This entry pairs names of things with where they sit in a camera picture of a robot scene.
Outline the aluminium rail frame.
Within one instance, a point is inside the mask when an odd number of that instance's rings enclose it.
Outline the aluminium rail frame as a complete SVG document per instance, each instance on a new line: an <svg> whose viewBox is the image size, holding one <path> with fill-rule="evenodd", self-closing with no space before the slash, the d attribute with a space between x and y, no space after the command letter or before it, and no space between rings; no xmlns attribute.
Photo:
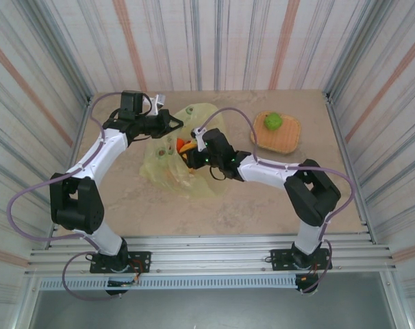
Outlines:
<svg viewBox="0 0 415 329"><path fill-rule="evenodd" d="M334 273L393 271L396 266L386 245L374 244L368 232L328 234ZM231 236L137 236L126 239L131 251L152 253L150 275L242 274L271 271L272 249L289 248L292 234ZM86 276L90 263L80 252L91 247L81 240L55 241L46 250L31 252L26 276Z"/></svg>

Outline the orange plush fruit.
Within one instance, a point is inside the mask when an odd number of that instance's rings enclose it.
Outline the orange plush fruit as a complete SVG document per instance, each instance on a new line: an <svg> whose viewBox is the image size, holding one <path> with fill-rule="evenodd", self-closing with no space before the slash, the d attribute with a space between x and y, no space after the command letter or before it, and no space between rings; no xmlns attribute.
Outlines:
<svg viewBox="0 0 415 329"><path fill-rule="evenodd" d="M184 160L184 162L187 162L189 159L189 155L190 152L195 149L196 151L198 150L197 144L194 142L188 142L186 144L184 144L183 146L180 147L179 149L179 155L181 156L181 158Z"/></svg>

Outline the woven bamboo basket tray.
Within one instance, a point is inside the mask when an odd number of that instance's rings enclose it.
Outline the woven bamboo basket tray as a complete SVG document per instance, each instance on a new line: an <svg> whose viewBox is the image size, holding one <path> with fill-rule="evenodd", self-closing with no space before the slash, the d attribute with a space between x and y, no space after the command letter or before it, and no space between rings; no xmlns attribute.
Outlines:
<svg viewBox="0 0 415 329"><path fill-rule="evenodd" d="M263 111L257 114L253 129L256 132L255 139L253 132L250 135L251 141L262 149L275 151L280 154L292 153L299 144L301 124L299 121L287 114L278 113L283 119L282 126L275 131L267 130L264 127L264 118L271 111Z"/></svg>

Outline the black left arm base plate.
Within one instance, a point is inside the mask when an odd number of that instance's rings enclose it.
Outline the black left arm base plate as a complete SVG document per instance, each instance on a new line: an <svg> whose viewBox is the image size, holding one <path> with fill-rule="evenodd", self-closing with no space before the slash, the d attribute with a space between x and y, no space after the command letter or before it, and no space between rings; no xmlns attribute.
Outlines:
<svg viewBox="0 0 415 329"><path fill-rule="evenodd" d="M151 252L127 252L115 256L88 254L90 273L149 273Z"/></svg>

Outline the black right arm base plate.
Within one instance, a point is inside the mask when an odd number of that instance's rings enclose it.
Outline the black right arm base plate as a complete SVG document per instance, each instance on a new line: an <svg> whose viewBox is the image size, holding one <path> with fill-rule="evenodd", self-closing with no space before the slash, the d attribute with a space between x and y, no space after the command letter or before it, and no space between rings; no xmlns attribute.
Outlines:
<svg viewBox="0 0 415 329"><path fill-rule="evenodd" d="M293 249L272 249L265 259L273 271L309 271L332 269L330 252L327 248L318 248L310 255Z"/></svg>

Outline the yellow avocado print plastic bag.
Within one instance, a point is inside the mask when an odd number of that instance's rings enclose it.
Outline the yellow avocado print plastic bag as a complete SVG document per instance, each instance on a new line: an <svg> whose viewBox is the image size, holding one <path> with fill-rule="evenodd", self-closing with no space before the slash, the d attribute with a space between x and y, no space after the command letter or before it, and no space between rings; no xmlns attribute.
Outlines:
<svg viewBox="0 0 415 329"><path fill-rule="evenodd" d="M195 143L190 135L191 131L202 126L216 111L217 107L213 104L196 103L174 114L175 118L184 122L184 126L147 143L140 175L155 187L184 197L205 198L222 195L225 187L221 187L210 177L207 167L189 172L176 150L177 138L183 139L186 143Z"/></svg>

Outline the green plush fruit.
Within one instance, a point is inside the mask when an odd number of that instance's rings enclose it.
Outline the green plush fruit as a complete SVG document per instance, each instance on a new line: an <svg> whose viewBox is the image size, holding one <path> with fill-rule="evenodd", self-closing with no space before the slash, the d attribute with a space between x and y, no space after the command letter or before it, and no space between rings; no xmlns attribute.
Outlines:
<svg viewBox="0 0 415 329"><path fill-rule="evenodd" d="M281 115L276 112L269 113L264 118L264 127L267 130L275 131L278 130L283 124Z"/></svg>

